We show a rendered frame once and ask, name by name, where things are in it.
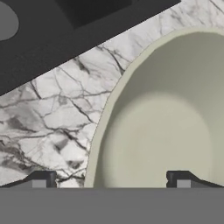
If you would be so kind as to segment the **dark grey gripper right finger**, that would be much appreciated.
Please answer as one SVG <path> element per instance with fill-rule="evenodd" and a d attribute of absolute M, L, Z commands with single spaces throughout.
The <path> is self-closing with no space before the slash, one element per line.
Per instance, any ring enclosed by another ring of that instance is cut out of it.
<path fill-rule="evenodd" d="M 168 171 L 166 173 L 166 178 L 167 188 L 223 188 L 223 185 L 200 179 L 190 171 Z"/>

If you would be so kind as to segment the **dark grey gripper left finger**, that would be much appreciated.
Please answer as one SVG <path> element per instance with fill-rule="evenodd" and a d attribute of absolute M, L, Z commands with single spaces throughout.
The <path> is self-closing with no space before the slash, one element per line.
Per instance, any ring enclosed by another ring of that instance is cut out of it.
<path fill-rule="evenodd" d="M 56 188 L 56 171 L 34 171 L 26 178 L 0 185 L 0 188 L 18 186 L 30 188 Z"/>

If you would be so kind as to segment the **pale green bowl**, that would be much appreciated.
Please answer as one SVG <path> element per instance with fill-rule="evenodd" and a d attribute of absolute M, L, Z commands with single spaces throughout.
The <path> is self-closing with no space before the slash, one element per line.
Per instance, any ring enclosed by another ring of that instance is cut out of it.
<path fill-rule="evenodd" d="M 150 44 L 118 81 L 94 133 L 87 187 L 164 187 L 168 171 L 224 186 L 224 31 Z"/>

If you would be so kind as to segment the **black sink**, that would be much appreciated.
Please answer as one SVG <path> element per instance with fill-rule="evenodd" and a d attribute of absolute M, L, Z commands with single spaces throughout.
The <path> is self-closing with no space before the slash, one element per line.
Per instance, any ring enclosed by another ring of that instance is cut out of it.
<path fill-rule="evenodd" d="M 0 95 L 181 0 L 0 0 Z"/>

